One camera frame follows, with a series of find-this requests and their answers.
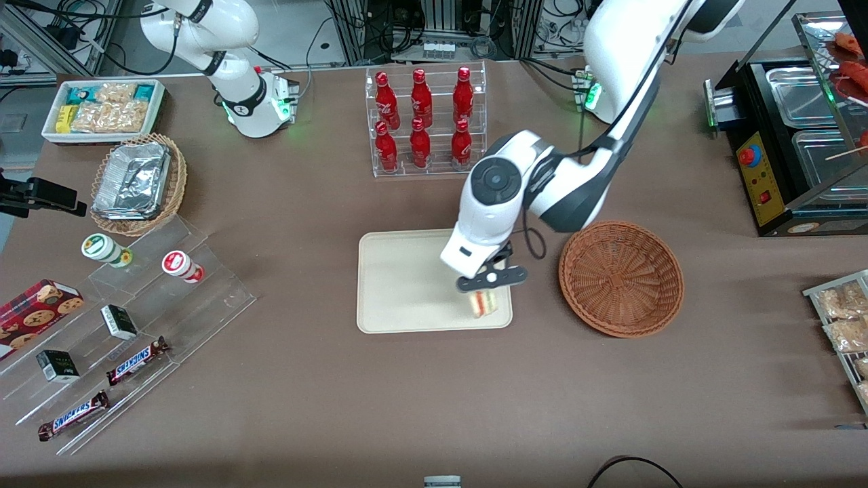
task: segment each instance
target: white robotic arm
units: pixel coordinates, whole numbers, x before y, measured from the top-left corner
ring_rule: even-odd
[[[565,155],[527,130],[498,139],[470,171],[458,220],[440,258],[456,270],[458,289],[516,285],[527,277],[511,267],[509,237],[522,207],[557,232],[576,232],[600,212],[609,183],[653,102],[657,71],[669,39],[705,4],[724,23],[743,0],[606,0],[585,36],[585,55],[614,123],[582,152]],[[587,165],[576,156],[593,152]]]
[[[292,120],[288,82],[271,73],[258,73],[241,51],[253,46],[260,32],[259,20],[247,2],[161,1],[142,11],[169,8],[141,18],[145,37],[157,49],[174,52],[208,77],[223,99],[229,121],[241,134],[264,137]]]

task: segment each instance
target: green and white jar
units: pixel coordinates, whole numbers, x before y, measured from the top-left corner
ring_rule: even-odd
[[[92,234],[82,243],[82,254],[111,267],[125,267],[133,262],[133,253],[105,234]]]

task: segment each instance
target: white tray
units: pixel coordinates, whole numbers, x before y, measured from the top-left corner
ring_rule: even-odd
[[[358,242],[356,324],[364,333],[497,329],[512,321],[509,287],[497,310],[477,319],[457,274],[441,260],[451,229],[374,232]]]
[[[139,132],[115,132],[112,134],[59,134],[55,132],[57,124],[57,114],[60,108],[66,104],[69,90],[73,88],[92,87],[105,82],[124,82],[135,83],[139,85],[154,85],[154,93],[151,94],[151,100],[148,103],[148,112],[145,114],[145,122],[141,125]],[[60,88],[57,89],[55,100],[51,103],[49,116],[45,118],[43,125],[43,137],[46,141],[55,144],[99,144],[108,142],[121,142],[127,139],[138,137],[139,135],[147,135],[151,133],[154,124],[157,120],[157,114],[160,111],[163,93],[165,92],[163,84],[151,78],[123,78],[120,80],[86,80],[75,82],[63,82]]]

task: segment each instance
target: snickers bar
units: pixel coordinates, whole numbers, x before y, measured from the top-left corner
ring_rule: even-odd
[[[169,347],[168,344],[166,344],[166,340],[163,339],[163,336],[160,336],[159,339],[148,344],[148,347],[139,351],[135,356],[123,361],[120,366],[106,373],[106,376],[108,376],[108,383],[112,386],[117,385],[125,377],[137,371],[142,366],[145,366],[150,362],[150,360],[166,352],[168,349]]]
[[[84,419],[91,413],[109,407],[109,396],[101,390],[94,398],[82,403],[76,408],[73,408],[69,412],[66,412],[61,417],[55,419],[54,422],[46,422],[40,425],[39,440],[45,442],[56,436],[63,429],[73,425],[81,419]]]

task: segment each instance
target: red emergency stop button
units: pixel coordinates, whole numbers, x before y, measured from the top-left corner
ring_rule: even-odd
[[[748,164],[753,162],[753,149],[744,148],[739,151],[739,162],[747,166]]]
[[[739,162],[748,168],[754,168],[756,165],[760,164],[761,156],[762,149],[760,149],[760,146],[751,144],[739,151]]]

